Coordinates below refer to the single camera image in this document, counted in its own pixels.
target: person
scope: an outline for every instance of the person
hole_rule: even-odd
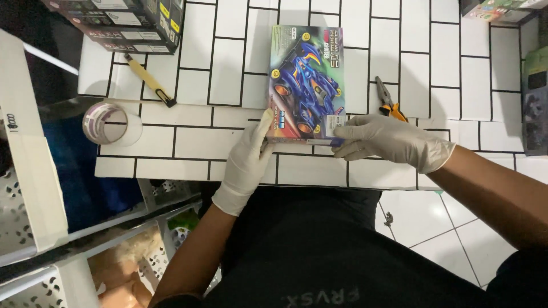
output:
[[[257,189],[271,122],[265,112],[243,132],[150,307],[548,306],[547,185],[394,118],[356,116],[335,130],[346,139],[335,158],[410,164],[518,249],[484,291],[375,232],[381,192]]]

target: gloved hand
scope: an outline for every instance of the gloved hand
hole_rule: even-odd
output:
[[[440,169],[456,146],[415,125],[381,115],[356,116],[345,127],[335,128],[335,136],[347,139],[332,149],[335,158],[355,161],[377,155],[408,163],[422,174]]]
[[[246,128],[240,141],[230,151],[225,178],[212,197],[213,203],[226,214],[240,214],[265,174],[274,144],[267,144],[262,153],[260,150],[273,119],[272,110],[266,110],[261,122]]]

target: blue race car illustration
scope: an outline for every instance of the blue race car illustration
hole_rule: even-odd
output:
[[[334,110],[333,99],[342,94],[339,84],[311,66],[322,65],[322,57],[313,44],[299,42],[289,52],[279,68],[279,79],[274,88],[282,97],[295,119],[303,137],[321,130],[326,115],[339,115],[344,108]]]

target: person's left hand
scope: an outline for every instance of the person's left hand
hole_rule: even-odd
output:
[[[213,203],[226,214],[238,216],[241,213],[265,174],[274,144],[267,144],[262,152],[261,146],[273,119],[272,110],[267,109],[261,122],[246,128],[230,151],[225,178],[212,197]]]

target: plush toy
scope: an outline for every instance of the plush toy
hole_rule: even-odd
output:
[[[151,292],[139,277],[139,261],[160,247],[158,227],[148,230],[88,259],[102,308],[147,308]]]

